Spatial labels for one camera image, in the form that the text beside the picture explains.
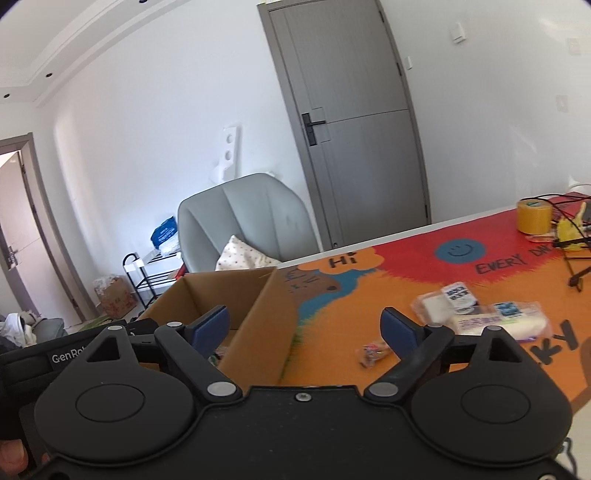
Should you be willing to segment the person's left hand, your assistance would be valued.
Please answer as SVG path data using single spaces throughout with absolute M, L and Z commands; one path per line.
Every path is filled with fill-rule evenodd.
M 20 439 L 2 440 L 0 444 L 1 471 L 8 476 L 22 473 L 28 465 L 28 454 Z

